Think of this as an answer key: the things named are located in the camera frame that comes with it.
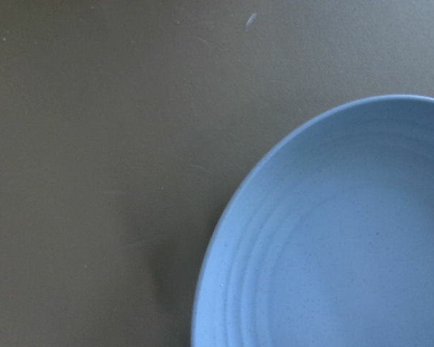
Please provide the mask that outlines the blue plate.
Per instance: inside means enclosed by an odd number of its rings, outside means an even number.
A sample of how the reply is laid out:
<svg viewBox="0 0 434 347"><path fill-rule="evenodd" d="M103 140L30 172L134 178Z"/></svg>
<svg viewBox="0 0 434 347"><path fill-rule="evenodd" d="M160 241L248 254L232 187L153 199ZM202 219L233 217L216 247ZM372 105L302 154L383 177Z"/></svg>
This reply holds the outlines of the blue plate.
<svg viewBox="0 0 434 347"><path fill-rule="evenodd" d="M334 108L239 186L197 282L193 346L434 346L434 98Z"/></svg>

